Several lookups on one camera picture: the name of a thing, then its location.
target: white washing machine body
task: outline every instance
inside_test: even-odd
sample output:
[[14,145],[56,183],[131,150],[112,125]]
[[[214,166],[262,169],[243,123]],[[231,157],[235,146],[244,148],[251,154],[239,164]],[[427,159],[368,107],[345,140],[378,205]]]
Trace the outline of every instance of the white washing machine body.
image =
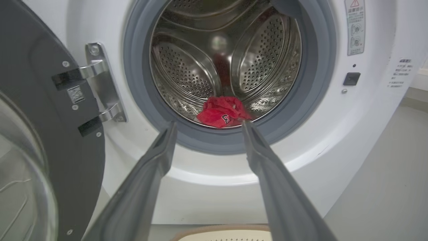
[[[124,32],[134,1],[24,2],[80,65],[86,65],[85,44],[105,46],[128,117],[127,123],[104,123],[103,187],[113,195],[158,134],[135,103],[124,71]],[[322,216],[362,165],[428,52],[424,25],[428,2],[379,0],[364,3],[364,52],[348,56],[345,2],[349,1],[329,1],[337,49],[325,96],[298,129],[271,145]],[[357,85],[343,85],[349,72],[361,73]],[[171,170],[162,180],[153,223],[266,222],[258,179],[245,154],[214,155],[176,146]]]

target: stainless steel drum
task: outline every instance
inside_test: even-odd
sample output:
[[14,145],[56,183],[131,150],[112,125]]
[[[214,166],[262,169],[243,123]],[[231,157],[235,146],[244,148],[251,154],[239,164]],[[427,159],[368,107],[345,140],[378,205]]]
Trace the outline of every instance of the stainless steel drum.
[[152,36],[159,93],[200,125],[210,96],[236,96],[253,121],[264,117],[289,93],[300,60],[296,21],[265,0],[173,0]]

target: red towel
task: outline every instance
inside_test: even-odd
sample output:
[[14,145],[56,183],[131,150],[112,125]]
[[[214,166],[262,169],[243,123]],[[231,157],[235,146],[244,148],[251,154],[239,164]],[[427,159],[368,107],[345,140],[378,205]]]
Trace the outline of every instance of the red towel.
[[251,119],[242,102],[231,96],[209,97],[196,117],[203,124],[217,128],[239,125],[241,120]]

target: washing machine opening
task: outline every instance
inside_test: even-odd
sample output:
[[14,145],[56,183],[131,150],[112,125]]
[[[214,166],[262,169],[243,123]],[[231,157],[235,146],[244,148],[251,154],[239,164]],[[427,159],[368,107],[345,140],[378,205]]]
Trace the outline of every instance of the washing machine opening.
[[295,131],[322,100],[336,58],[328,0],[137,0],[124,36],[132,96],[161,130],[209,154],[244,153],[240,127],[195,116],[210,96],[236,96],[269,143]]
[[210,96],[239,98],[257,121],[293,87],[301,46],[297,21],[267,0],[172,0],[152,36],[153,81],[197,125]]

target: beige basket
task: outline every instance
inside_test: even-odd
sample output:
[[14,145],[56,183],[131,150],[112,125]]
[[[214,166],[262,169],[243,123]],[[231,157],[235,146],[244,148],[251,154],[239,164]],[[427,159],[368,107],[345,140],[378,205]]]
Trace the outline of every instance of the beige basket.
[[171,241],[272,241],[265,225],[217,225],[187,230]]

